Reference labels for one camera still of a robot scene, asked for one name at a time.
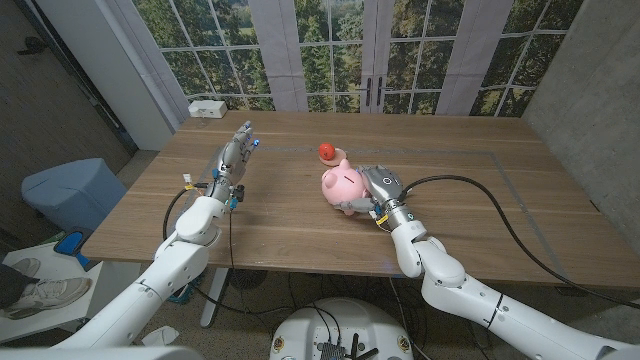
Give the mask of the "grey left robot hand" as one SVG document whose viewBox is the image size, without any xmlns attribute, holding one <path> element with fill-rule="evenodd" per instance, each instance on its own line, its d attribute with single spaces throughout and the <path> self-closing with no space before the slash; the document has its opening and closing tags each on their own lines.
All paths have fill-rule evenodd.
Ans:
<svg viewBox="0 0 640 360">
<path fill-rule="evenodd" d="M 251 122 L 245 122 L 217 153 L 212 169 L 214 180 L 208 185 L 205 195 L 221 202 L 229 199 L 244 176 L 247 162 L 259 143 L 260 140 L 253 137 Z"/>
</svg>

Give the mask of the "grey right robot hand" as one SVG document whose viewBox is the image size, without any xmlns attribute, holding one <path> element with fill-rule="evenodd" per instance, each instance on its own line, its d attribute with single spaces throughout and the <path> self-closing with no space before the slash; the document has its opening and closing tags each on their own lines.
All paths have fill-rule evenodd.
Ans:
<svg viewBox="0 0 640 360">
<path fill-rule="evenodd" d="M 400 199 L 403 185 L 397 174 L 382 165 L 363 165 L 357 168 L 368 197 L 337 203 L 342 211 L 369 213 L 377 223 L 387 223 L 390 231 L 413 220 L 410 210 Z"/>
</svg>

